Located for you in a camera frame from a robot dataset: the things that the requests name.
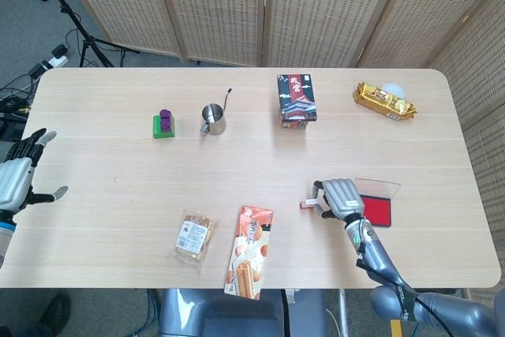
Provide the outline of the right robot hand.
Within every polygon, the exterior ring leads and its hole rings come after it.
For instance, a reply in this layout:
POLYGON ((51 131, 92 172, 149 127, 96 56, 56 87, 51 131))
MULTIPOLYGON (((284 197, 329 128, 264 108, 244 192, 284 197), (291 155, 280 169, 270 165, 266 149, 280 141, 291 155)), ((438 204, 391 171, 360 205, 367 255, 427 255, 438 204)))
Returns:
POLYGON ((352 180, 339 178, 314 181, 313 199, 317 200, 319 191, 323 192, 323 199, 329 207, 328 210, 323 210, 319 203, 314 205, 314 210, 319 212, 323 219, 338 219, 350 224, 363 218, 365 205, 352 180))

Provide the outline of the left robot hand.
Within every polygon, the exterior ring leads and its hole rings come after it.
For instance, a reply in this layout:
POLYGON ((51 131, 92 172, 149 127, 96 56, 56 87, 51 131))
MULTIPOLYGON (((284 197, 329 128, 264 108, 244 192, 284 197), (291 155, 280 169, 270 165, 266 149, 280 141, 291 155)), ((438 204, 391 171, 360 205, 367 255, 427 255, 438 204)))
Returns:
POLYGON ((1 163, 1 210, 17 214, 27 205, 53 203, 67 193, 64 185, 54 193, 34 193, 32 179, 47 144, 56 137, 45 128, 12 145, 1 163))

